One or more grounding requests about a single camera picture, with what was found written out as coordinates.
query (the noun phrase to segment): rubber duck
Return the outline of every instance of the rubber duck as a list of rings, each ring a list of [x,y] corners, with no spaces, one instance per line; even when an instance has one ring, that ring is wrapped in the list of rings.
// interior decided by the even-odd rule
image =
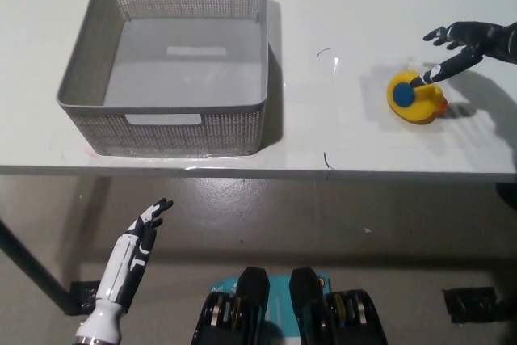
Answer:
[[[413,70],[400,72],[388,84],[388,105],[402,119],[414,124],[429,124],[447,108],[442,90],[435,84],[412,87],[411,81],[419,77]]]

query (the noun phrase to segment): robot finger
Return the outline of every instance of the robot finger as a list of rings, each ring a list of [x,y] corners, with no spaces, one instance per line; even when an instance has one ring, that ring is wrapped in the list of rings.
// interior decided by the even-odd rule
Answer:
[[[151,221],[151,228],[156,229],[161,224],[163,224],[163,219],[162,218],[155,218],[154,220]]]
[[[443,28],[443,27],[438,27],[436,28],[435,30],[433,30],[432,32],[428,32],[424,37],[423,37],[423,40],[425,41],[429,41],[429,40],[433,40],[434,38],[436,38],[438,35],[438,31],[440,28]]]
[[[437,39],[435,42],[433,42],[433,45],[434,46],[441,46],[445,42],[447,42],[447,37],[443,36],[443,37]]]
[[[153,218],[156,218],[162,214],[162,212],[165,212],[167,209],[170,209],[174,202],[172,200],[167,201],[167,198],[162,198],[159,200],[154,206],[158,206],[158,209],[156,209],[153,212]]]
[[[451,44],[448,44],[447,45],[447,50],[454,50],[455,48],[457,48],[458,46],[460,46],[460,43],[459,42],[452,42]]]

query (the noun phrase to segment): robotic hand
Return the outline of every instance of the robotic hand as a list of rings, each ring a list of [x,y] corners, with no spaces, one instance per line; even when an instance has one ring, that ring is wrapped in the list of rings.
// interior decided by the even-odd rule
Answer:
[[[515,31],[517,31],[517,23],[503,27],[483,22],[455,22],[447,28],[436,28],[426,34],[423,40],[436,39],[433,42],[434,46],[441,46],[448,42],[448,50],[454,50],[460,46],[463,46],[463,49],[454,57],[414,78],[410,85],[416,88],[443,81],[481,62],[483,56],[517,64]]]
[[[159,200],[143,212],[119,237],[101,279],[95,310],[79,327],[75,345],[119,345],[120,318],[129,311],[145,272],[162,212],[172,201]]]

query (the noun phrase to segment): gray floor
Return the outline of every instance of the gray floor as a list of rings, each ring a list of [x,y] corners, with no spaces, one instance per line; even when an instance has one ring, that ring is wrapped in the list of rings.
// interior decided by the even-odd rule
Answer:
[[[245,265],[311,265],[364,288],[391,345],[515,344],[508,323],[454,326],[444,288],[517,280],[517,214],[490,185],[0,176],[0,216],[62,282],[97,280],[121,231],[175,200],[123,320],[124,345],[187,344],[214,282]],[[2,344],[71,343],[56,309],[0,255]]]

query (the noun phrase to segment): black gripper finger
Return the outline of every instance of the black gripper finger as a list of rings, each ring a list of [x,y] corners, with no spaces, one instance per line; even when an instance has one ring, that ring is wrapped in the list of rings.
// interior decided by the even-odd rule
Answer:
[[[439,38],[435,42],[433,42],[433,45],[434,46],[441,46],[445,42],[447,42],[447,41],[446,41],[445,37],[443,37],[443,38]]]
[[[452,42],[451,44],[447,45],[447,50],[454,50],[458,46],[460,46],[460,44],[458,44],[457,42]]]
[[[433,30],[432,32],[428,32],[425,36],[423,36],[423,40],[425,41],[429,41],[429,40],[432,40],[433,38],[436,38],[436,33],[438,32],[439,30],[439,27],[436,28],[435,30]]]
[[[164,205],[164,203],[167,202],[167,198],[163,197],[161,200],[159,200],[154,206],[159,205],[160,207]]]
[[[163,224],[163,219],[162,218],[155,218],[154,220],[151,221],[151,228],[157,228],[161,224]]]

